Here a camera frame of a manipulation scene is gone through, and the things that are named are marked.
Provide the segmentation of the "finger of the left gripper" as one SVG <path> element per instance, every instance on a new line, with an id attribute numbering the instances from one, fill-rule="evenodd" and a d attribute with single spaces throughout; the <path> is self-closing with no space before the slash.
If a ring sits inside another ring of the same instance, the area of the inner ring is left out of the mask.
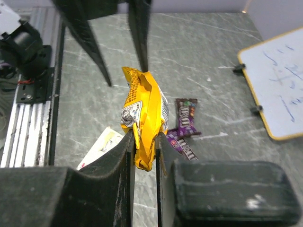
<path id="1" fill-rule="evenodd" d="M 152 0 L 128 1 L 128 24 L 142 71 L 148 71 L 147 40 Z"/>
<path id="2" fill-rule="evenodd" d="M 106 64 L 89 25 L 81 0 L 54 0 L 53 4 L 69 28 L 72 36 L 96 63 L 108 86 L 112 86 Z"/>

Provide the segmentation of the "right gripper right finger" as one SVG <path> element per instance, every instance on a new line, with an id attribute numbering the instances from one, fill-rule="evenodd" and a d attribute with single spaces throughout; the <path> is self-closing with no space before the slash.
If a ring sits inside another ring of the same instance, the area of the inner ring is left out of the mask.
<path id="1" fill-rule="evenodd" d="M 155 143 L 160 227 L 290 227 L 300 221 L 300 202 L 279 165 L 189 161 L 163 133 Z"/>

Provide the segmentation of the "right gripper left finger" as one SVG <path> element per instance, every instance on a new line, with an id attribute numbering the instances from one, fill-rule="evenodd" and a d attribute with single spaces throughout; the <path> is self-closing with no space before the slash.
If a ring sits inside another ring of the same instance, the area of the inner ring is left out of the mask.
<path id="1" fill-rule="evenodd" d="M 3 227 L 130 227 L 134 201 L 134 135 L 75 170 L 70 167 L 2 168 Z"/>

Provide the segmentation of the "brown purple M&M's pack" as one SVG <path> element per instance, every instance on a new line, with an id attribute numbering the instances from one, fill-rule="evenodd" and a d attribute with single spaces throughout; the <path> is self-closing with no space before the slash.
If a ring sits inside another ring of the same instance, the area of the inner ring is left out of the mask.
<path id="1" fill-rule="evenodd" d="M 188 138 L 202 133 L 194 126 L 194 116 L 198 100 L 196 98 L 177 98 L 177 134 L 179 139 Z"/>

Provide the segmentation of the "yellow candy bar wrapper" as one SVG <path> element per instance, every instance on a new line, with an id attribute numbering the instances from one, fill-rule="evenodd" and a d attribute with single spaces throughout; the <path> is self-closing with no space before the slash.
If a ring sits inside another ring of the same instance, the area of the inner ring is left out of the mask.
<path id="1" fill-rule="evenodd" d="M 121 112 L 120 123 L 123 131 L 132 130 L 135 138 L 137 168 L 152 170 L 156 157 L 155 138 L 169 127 L 169 104 L 158 83 L 150 72 L 123 67 L 129 92 Z"/>

